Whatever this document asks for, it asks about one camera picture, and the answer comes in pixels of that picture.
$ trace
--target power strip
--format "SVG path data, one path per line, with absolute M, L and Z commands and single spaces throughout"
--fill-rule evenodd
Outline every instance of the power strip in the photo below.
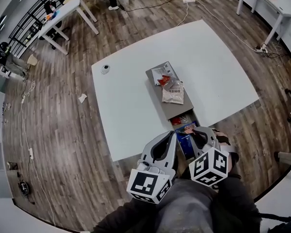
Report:
M 195 0 L 183 0 L 183 3 L 196 2 Z
M 29 156 L 33 160 L 33 150 L 32 150 L 32 148 L 29 149 Z
M 256 46 L 256 52 L 268 53 L 265 43 L 261 46 Z

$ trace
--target red snack package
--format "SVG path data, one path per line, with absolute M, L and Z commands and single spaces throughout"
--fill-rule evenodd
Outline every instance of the red snack package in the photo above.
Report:
M 170 119 L 172 125 L 179 125 L 181 124 L 181 119 L 179 117 L 174 117 Z
M 170 77 L 166 75 L 162 75 L 162 77 L 163 77 L 162 79 L 157 81 L 161 84 L 161 86 L 164 86 L 170 81 Z

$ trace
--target white desk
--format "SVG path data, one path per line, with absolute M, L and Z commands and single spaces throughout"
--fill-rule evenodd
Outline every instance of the white desk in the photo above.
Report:
M 8 78 L 9 78 L 9 74 L 8 74 L 9 72 L 4 73 L 4 72 L 1 71 L 1 69 L 0 69 L 0 75 L 3 76 L 3 77 L 5 77 L 6 79 L 8 79 Z
M 291 216 L 291 171 L 271 191 L 256 202 L 261 213 Z M 260 232 L 267 233 L 281 221 L 263 218 Z
M 62 48 L 59 44 L 57 44 L 55 41 L 53 41 L 50 37 L 48 37 L 46 34 L 47 32 L 53 28 L 56 30 L 57 33 L 59 33 L 66 41 L 69 40 L 69 37 L 65 35 L 62 31 L 60 31 L 56 24 L 63 20 L 66 16 L 70 15 L 75 10 L 78 11 L 78 13 L 81 15 L 81 17 L 86 21 L 86 23 L 90 26 L 90 28 L 94 31 L 95 34 L 99 34 L 98 30 L 94 27 L 92 22 L 87 18 L 85 13 L 80 8 L 80 5 L 84 7 L 84 2 L 82 0 L 70 0 L 67 4 L 62 6 L 59 10 L 57 10 L 57 15 L 54 19 L 51 21 L 48 21 L 41 29 L 38 37 L 45 38 L 49 43 L 51 43 L 54 47 L 56 47 L 58 50 L 60 50 L 63 54 L 67 55 L 68 51 L 64 48 Z M 94 22 L 97 22 L 96 18 L 93 16 L 92 13 L 90 13 L 91 18 Z
M 92 65 L 113 161 L 141 153 L 146 143 L 173 129 L 146 76 L 166 61 L 183 81 L 202 126 L 259 99 L 234 55 L 203 20 L 150 36 Z M 105 75 L 104 65 L 111 67 Z
M 274 9 L 277 13 L 279 13 L 279 16 L 277 18 L 276 23 L 273 26 L 272 31 L 270 32 L 270 34 L 268 35 L 268 37 L 265 40 L 265 44 L 267 45 L 270 42 L 270 40 L 272 39 L 272 37 L 274 36 L 274 34 L 275 34 L 276 30 L 278 29 L 279 25 L 281 24 L 282 20 L 285 17 L 291 18 L 291 8 L 289 8 L 289 2 L 287 2 L 286 0 L 262 0 L 262 1 L 264 1 L 272 9 Z M 252 10 L 251 10 L 252 13 L 254 13 L 254 11 L 255 11 L 255 7 L 257 5 L 257 2 L 258 2 L 258 0 L 254 0 Z M 238 15 L 240 15 L 240 12 L 242 10 L 242 6 L 243 6 L 243 0 L 239 0 L 237 12 L 236 12 Z M 283 33 L 284 33 L 284 30 L 280 30 L 278 37 L 277 37 L 277 41 L 280 40 Z

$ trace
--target white cable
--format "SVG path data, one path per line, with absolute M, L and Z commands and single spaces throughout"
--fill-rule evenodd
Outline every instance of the white cable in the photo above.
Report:
M 40 181 L 40 179 L 39 179 L 39 175 L 38 175 L 37 169 L 35 168 L 34 161 L 32 161 L 32 163 L 33 163 L 33 167 L 34 167 L 35 173 L 36 173 L 36 175 L 37 175 L 38 181 L 39 181 L 39 183 L 40 183 L 41 189 L 42 189 L 42 191 L 44 192 L 45 197 L 47 198 L 47 201 L 48 201 L 48 204 L 49 204 L 49 207 L 50 207 L 50 211 L 52 212 L 54 227 L 56 227 L 55 219 L 54 219 L 54 213 L 53 213 L 53 210 L 52 210 L 52 206 L 51 206 L 51 204 L 50 204 L 50 202 L 49 202 L 49 199 L 48 199 L 47 193 L 46 193 L 45 190 L 43 189 L 43 186 L 42 186 L 41 181 Z
M 32 82 L 31 87 L 27 93 L 24 93 L 24 96 L 29 96 L 30 93 L 35 89 L 35 81 Z
M 34 90 L 34 88 L 35 88 L 35 81 L 32 82 L 29 91 L 28 91 L 27 93 L 24 93 L 23 99 L 24 99 L 26 96 L 29 96 L 30 93 Z M 22 115 L 22 120 L 23 120 L 24 132 L 25 132 L 25 136 L 26 136 L 27 149 L 28 149 L 28 151 L 29 151 L 28 137 L 27 137 L 27 132 L 26 132 L 25 119 L 24 119 L 24 111 L 23 111 L 23 102 L 21 103 L 21 115 Z M 38 178 L 39 184 L 40 184 L 40 186 L 41 186 L 41 189 L 42 189 L 42 191 L 44 192 L 45 197 L 47 198 L 47 201 L 48 201 L 48 204 L 49 204 L 49 207 L 50 207 L 50 211 L 51 211 L 51 213 L 52 213 L 52 217 L 53 217 L 53 224 L 54 224 L 54 227 L 56 227 L 56 224 L 55 224 L 55 218 L 54 218 L 54 213 L 53 213 L 53 210 L 52 210 L 52 206 L 51 206 L 51 204 L 50 204 L 50 202 L 49 202 L 49 199 L 48 199 L 48 196 L 47 196 L 47 194 L 46 194 L 46 192 L 45 192 L 45 190 L 43 189 L 43 186 L 42 186 L 42 184 L 41 184 L 41 181 L 40 181 L 40 178 L 39 178 L 39 175 L 38 175 L 37 169 L 35 168 L 34 160 L 32 160 L 32 163 L 33 163 L 33 167 L 34 167 L 35 173 L 36 173 L 36 175 L 37 175 L 37 178 Z
M 185 15 L 184 19 L 183 19 L 180 23 L 178 23 L 177 26 L 179 26 L 181 23 L 183 23 L 184 20 L 185 20 L 185 18 L 188 16 L 188 10 L 189 10 L 189 4 L 188 4 L 188 2 L 186 2 L 186 5 L 187 5 L 187 8 L 186 8 L 186 15 Z
M 250 47 L 247 43 L 245 43 L 244 41 L 242 41 L 231 29 L 229 29 L 229 27 L 223 22 L 223 21 L 221 21 L 218 17 L 216 17 L 213 13 L 211 13 L 206 7 L 205 7 L 205 5 L 203 5 L 200 1 L 198 1 L 198 0 L 195 0 L 195 1 L 197 1 L 197 2 L 199 2 L 204 8 L 205 8 L 205 10 L 207 10 L 208 12 L 209 12 L 209 14 L 210 15 L 212 15 L 214 18 L 216 18 L 219 22 L 221 22 L 228 30 L 230 30 L 230 32 L 233 34 L 233 35 L 235 35 L 242 43 L 244 43 L 247 47 L 249 47 L 252 51 L 254 51 L 254 52 L 258 52 L 258 51 L 256 51 L 255 49 L 253 49 L 252 47 Z
M 275 45 L 273 41 L 272 41 L 272 45 L 273 45 L 273 47 L 275 48 L 276 53 L 280 56 L 280 59 L 281 59 L 281 66 L 283 67 L 283 60 L 282 60 L 281 54 L 278 53 L 278 51 L 281 51 L 281 50 L 282 50 L 282 47 L 279 46 L 279 45 Z

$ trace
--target desk leg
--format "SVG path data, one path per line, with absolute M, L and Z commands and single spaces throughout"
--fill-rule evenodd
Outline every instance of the desk leg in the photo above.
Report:
M 283 36 L 286 29 L 289 27 L 291 23 L 291 17 L 287 18 L 285 21 L 286 21 L 285 25 L 283 27 L 280 27 L 280 32 L 278 33 L 277 41 L 280 40 L 280 38 Z
M 48 37 L 47 35 L 43 36 L 44 39 L 46 39 L 49 43 L 51 43 L 55 48 L 57 48 L 60 52 L 62 52 L 63 54 L 67 55 L 68 52 L 66 49 L 62 48 L 61 46 L 59 46 L 55 41 L 53 41 L 50 37 Z
M 275 25 L 273 26 L 272 31 L 270 32 L 270 34 L 268 35 L 268 37 L 265 40 L 266 45 L 270 42 L 270 40 L 272 39 L 272 37 L 276 33 L 276 30 L 277 30 L 278 26 L 280 25 L 280 23 L 282 22 L 282 19 L 283 19 L 283 15 L 279 14 L 277 21 L 275 22 Z
M 255 9 L 256 9 L 257 1 L 258 1 L 258 0 L 254 0 L 254 1 L 253 1 L 253 5 L 252 5 L 251 13 L 254 13 L 254 11 L 255 11 Z
M 243 0 L 239 0 L 236 14 L 240 15 L 242 7 L 243 7 Z
M 88 26 L 94 31 L 95 34 L 99 34 L 98 30 L 94 27 L 94 25 L 91 23 L 91 21 L 87 18 L 87 16 L 84 14 L 82 9 L 80 7 L 77 8 L 78 13 L 83 17 L 84 21 L 87 22 Z
M 93 19 L 93 21 L 97 22 L 96 17 L 94 17 L 93 13 L 89 10 L 89 8 L 86 6 L 86 4 L 83 0 L 81 0 L 81 5 L 85 9 L 85 11 L 89 14 L 89 16 Z
M 69 40 L 69 37 L 68 37 L 67 35 L 65 35 L 65 34 L 63 33 L 63 31 L 61 31 L 59 28 L 57 28 L 56 26 L 54 26 L 53 29 L 56 30 L 56 32 L 57 32 L 58 34 L 60 34 L 63 38 L 65 38 L 66 41 Z

